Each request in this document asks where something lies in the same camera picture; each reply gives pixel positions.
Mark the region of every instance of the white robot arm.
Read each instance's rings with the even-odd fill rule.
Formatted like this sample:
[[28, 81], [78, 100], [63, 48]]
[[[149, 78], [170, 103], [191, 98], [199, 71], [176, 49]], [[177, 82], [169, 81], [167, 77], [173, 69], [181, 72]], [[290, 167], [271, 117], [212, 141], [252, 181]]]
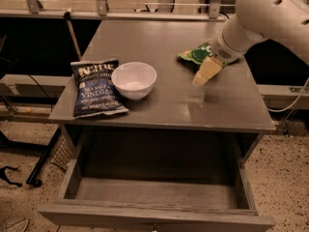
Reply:
[[267, 39], [309, 64], [309, 0], [237, 0], [236, 13], [211, 41], [214, 58], [231, 63]]

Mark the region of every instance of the ceramic bowl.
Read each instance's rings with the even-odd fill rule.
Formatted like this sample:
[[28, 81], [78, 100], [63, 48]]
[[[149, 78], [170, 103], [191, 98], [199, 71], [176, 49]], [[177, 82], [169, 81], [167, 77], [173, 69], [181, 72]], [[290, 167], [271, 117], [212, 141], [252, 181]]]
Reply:
[[112, 73], [112, 82], [118, 92], [130, 99], [141, 100], [155, 87], [156, 71], [145, 63], [129, 62]]

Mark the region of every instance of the drawer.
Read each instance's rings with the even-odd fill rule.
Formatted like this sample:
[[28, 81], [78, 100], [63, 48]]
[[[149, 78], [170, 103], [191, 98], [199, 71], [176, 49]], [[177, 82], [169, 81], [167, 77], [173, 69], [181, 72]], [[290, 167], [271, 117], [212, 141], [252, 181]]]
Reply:
[[151, 231], [267, 231], [232, 132], [85, 127], [55, 224]]

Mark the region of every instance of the terrazzo floor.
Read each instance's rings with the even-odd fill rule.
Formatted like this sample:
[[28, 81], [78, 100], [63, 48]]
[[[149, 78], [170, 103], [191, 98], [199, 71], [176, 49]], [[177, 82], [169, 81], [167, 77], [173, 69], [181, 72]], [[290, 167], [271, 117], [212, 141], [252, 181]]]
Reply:
[[[291, 122], [288, 126], [290, 136], [283, 135], [280, 130], [264, 135], [245, 167], [259, 215], [272, 217], [276, 221], [269, 231], [308, 232], [309, 130], [299, 121]], [[57, 126], [0, 122], [0, 129], [10, 140], [47, 144]], [[25, 216], [29, 218], [27, 231], [125, 232], [104, 228], [59, 227], [38, 214], [37, 205], [54, 201], [65, 175], [61, 168], [50, 163], [50, 159], [41, 171], [42, 186], [33, 188], [25, 181], [38, 157], [0, 151], [0, 167], [6, 164], [18, 166], [19, 171], [9, 171], [8, 176], [23, 183], [19, 188], [0, 180], [0, 223], [8, 218]]]

